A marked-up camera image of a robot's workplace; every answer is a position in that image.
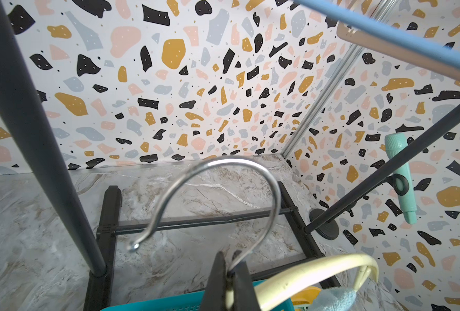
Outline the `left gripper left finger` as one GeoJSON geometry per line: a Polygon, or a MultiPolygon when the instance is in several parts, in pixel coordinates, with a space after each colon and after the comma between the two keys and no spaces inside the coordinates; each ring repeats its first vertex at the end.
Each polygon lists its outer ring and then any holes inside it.
{"type": "Polygon", "coordinates": [[[213,261],[200,311],[225,311],[227,290],[227,269],[224,254],[219,251],[213,261]]]}

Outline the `blue wire hanger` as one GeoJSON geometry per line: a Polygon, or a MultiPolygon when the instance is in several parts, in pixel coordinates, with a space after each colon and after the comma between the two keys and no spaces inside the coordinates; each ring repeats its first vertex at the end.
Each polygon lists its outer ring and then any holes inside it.
{"type": "Polygon", "coordinates": [[[346,23],[356,29],[367,32],[378,39],[396,44],[421,56],[427,56],[437,62],[460,69],[460,53],[457,51],[445,48],[432,41],[412,36],[404,31],[377,22],[366,16],[359,15],[328,1],[304,0],[298,3],[336,19],[339,22],[346,23]]]}

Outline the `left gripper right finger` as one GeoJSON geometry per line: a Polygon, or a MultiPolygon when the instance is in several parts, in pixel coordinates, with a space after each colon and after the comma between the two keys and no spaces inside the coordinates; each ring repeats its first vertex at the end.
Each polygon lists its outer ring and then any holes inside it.
{"type": "Polygon", "coordinates": [[[253,282],[247,264],[242,261],[233,270],[233,290],[235,311],[260,311],[253,282]]]}

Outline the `light teal towel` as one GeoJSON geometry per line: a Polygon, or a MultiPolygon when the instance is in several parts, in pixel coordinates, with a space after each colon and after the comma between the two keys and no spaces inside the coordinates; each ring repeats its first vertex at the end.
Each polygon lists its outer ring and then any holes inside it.
{"type": "Polygon", "coordinates": [[[357,292],[352,288],[329,288],[322,290],[317,298],[307,307],[308,311],[347,311],[356,301],[357,292]]]}

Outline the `cream plastic hanger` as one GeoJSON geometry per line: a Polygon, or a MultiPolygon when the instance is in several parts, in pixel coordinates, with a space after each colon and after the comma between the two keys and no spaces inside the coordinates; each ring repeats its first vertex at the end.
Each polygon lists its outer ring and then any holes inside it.
{"type": "MultiPolygon", "coordinates": [[[[211,220],[210,218],[190,220],[185,224],[187,228],[192,228],[196,226],[240,222],[259,218],[268,219],[263,232],[257,237],[257,240],[247,249],[237,251],[232,257],[232,261],[230,263],[226,263],[226,308],[227,310],[233,310],[233,270],[242,261],[246,263],[246,259],[269,237],[276,220],[281,213],[282,199],[279,182],[267,168],[263,167],[256,161],[243,157],[214,158],[205,160],[181,173],[163,190],[161,196],[156,202],[150,222],[137,237],[130,241],[128,250],[137,251],[143,242],[147,241],[154,235],[171,198],[189,180],[205,171],[226,166],[246,167],[258,173],[267,182],[272,197],[272,207],[267,211],[262,210],[255,213],[225,216],[221,219],[216,218],[214,220],[211,220]]],[[[374,282],[379,279],[379,266],[376,260],[364,253],[343,254],[307,260],[276,274],[259,285],[253,285],[261,308],[260,310],[273,310],[275,307],[278,307],[281,303],[284,303],[294,294],[297,294],[303,289],[311,285],[327,281],[328,279],[332,279],[339,273],[351,269],[357,269],[357,276],[354,279],[352,287],[350,287],[356,292],[362,288],[367,279],[371,279],[374,282]]]]}

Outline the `beige plastic hanger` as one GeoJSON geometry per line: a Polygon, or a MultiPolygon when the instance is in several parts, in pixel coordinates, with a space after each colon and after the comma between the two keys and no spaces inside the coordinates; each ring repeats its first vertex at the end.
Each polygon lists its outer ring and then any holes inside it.
{"type": "Polygon", "coordinates": [[[364,31],[351,29],[342,22],[338,24],[337,37],[352,44],[374,50],[400,61],[410,63],[414,66],[422,67],[460,81],[460,69],[456,66],[447,65],[444,61],[433,60],[428,56],[413,52],[405,47],[400,47],[398,45],[391,44],[388,41],[378,39],[364,31]]]}

